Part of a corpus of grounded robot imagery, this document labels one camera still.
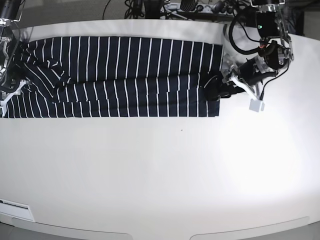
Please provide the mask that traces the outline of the navy white striped T-shirt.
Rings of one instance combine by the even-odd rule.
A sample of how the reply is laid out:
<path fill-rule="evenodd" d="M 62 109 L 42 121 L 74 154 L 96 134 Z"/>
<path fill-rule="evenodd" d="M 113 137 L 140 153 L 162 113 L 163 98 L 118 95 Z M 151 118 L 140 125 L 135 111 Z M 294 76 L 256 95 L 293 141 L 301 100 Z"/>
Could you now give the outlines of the navy white striped T-shirt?
<path fill-rule="evenodd" d="M 65 36 L 22 42 L 14 71 L 26 81 L 7 119 L 216 117 L 209 98 L 223 47 L 128 36 Z"/>

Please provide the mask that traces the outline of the white power strip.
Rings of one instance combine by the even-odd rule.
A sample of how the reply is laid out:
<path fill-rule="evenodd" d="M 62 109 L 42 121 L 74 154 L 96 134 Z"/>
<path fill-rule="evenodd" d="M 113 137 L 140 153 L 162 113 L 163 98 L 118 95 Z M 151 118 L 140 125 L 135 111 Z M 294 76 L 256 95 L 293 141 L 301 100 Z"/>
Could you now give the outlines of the white power strip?
<path fill-rule="evenodd" d="M 196 1 L 189 6 L 182 6 L 181 2 L 169 2 L 163 6 L 163 11 L 168 14 L 185 16 L 186 18 L 196 18 L 197 16 L 232 17 L 233 7 L 237 4 L 240 4 L 237 0 L 218 0 L 210 4 Z"/>

